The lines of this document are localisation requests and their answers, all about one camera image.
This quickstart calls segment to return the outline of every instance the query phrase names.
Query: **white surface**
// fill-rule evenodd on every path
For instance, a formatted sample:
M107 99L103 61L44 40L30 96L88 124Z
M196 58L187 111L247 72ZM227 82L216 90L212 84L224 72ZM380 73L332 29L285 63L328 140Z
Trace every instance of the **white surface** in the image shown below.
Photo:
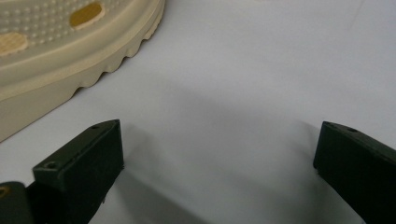
M361 224L312 160L323 120L396 147L395 11L168 0L135 57L0 144L0 182L120 119L126 169L91 223Z

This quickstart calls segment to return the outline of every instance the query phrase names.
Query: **shoe sole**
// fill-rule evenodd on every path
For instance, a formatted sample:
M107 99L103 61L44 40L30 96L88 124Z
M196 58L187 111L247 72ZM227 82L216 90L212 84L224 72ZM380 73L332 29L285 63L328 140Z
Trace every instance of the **shoe sole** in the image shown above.
M153 10L143 25L138 22L139 27L130 27L120 38L108 43L107 48L99 49L89 57L64 67L63 70L66 71L53 70L31 83L21 82L2 88L0 142L71 99L77 89L94 85L104 72L117 70L123 58L135 56L141 42L150 39L157 29L163 16L164 4L164 0L158 0L148 6ZM120 17L124 18L121 21L128 21L126 12Z

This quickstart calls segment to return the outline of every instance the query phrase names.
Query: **screw hole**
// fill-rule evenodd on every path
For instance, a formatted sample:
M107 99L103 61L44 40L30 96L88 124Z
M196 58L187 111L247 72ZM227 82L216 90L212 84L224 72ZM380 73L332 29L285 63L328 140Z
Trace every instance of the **screw hole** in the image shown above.
M356 133L358 130L353 129L353 128L347 128L348 131L352 132L352 133Z
M55 161L50 161L47 162L44 167L48 169L55 169L58 166L58 164Z
M0 198L3 198L8 193L9 193L9 187L8 186L0 187Z

